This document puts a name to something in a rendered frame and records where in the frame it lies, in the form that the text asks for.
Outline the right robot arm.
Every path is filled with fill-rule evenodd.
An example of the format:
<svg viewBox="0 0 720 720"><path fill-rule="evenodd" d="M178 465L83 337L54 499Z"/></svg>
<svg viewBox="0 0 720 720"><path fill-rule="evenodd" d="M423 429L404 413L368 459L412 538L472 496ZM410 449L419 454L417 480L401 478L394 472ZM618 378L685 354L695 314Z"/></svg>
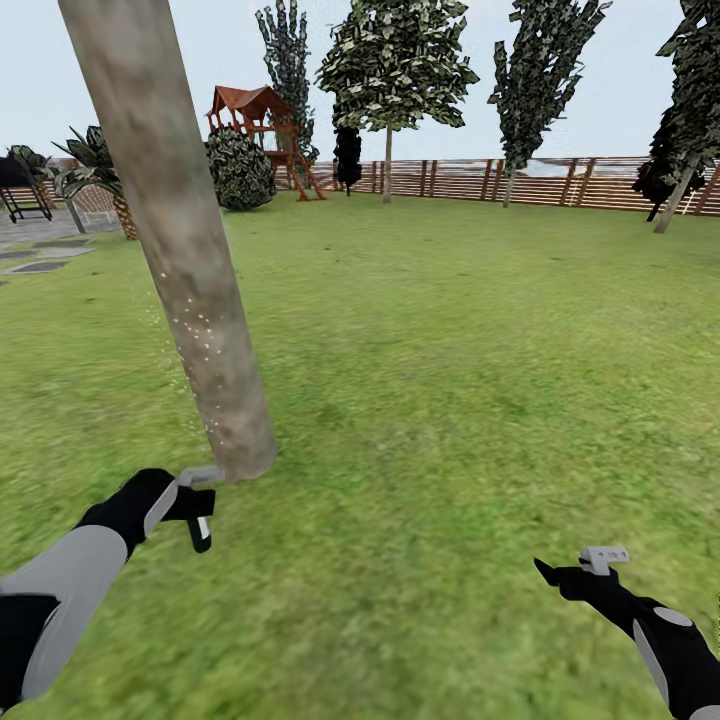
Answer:
<svg viewBox="0 0 720 720"><path fill-rule="evenodd" d="M584 600L635 640L637 649L673 717L720 720L720 662L689 617L651 597L635 597L618 584L607 563L629 561L617 545L587 546L581 566L551 567L535 559L545 581L566 600Z"/></svg>

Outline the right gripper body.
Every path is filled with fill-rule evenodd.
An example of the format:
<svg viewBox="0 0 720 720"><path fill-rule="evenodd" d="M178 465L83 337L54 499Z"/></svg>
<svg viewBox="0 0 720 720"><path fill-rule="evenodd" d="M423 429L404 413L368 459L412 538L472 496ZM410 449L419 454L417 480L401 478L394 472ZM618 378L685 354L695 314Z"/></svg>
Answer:
<svg viewBox="0 0 720 720"><path fill-rule="evenodd" d="M622 589L618 584L618 575L615 570L609 569L606 577L596 576L589 571L583 571L583 566L560 566L556 567L558 572L558 584L560 594L566 600L584 600L590 606L600 611L606 618L609 618L605 611L605 601L615 589Z"/></svg>

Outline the pesticide atomizer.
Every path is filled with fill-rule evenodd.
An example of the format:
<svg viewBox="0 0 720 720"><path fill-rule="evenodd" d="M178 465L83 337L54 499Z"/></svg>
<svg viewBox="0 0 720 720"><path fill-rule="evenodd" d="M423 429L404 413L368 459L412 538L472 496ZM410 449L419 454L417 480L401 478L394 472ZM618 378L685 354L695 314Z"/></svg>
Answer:
<svg viewBox="0 0 720 720"><path fill-rule="evenodd" d="M183 519L187 522L190 543L195 552L204 552L210 549L212 544L212 533L209 524L211 516L197 516Z"/></svg>

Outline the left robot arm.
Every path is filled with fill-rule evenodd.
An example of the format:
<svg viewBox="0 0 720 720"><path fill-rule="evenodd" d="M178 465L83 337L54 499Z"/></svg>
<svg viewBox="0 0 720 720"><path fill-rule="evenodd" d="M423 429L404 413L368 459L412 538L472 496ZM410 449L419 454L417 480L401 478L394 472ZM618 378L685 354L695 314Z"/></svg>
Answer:
<svg viewBox="0 0 720 720"><path fill-rule="evenodd" d="M212 516L217 464L140 470L53 545L0 577L0 716L41 697L65 669L129 554L166 517Z"/></svg>

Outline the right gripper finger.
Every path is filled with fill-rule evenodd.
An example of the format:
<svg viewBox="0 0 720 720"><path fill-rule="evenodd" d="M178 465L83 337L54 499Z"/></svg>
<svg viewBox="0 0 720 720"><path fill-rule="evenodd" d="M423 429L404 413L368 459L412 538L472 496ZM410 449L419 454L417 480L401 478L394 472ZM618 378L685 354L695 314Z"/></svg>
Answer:
<svg viewBox="0 0 720 720"><path fill-rule="evenodd" d="M544 561L541 561L541 559L535 559L535 565L539 568L539 571L543 573L543 577L545 577L545 581L552 585L553 587L556 587L556 584L558 584L558 572L556 572L556 567L551 567L548 563L545 563Z"/></svg>

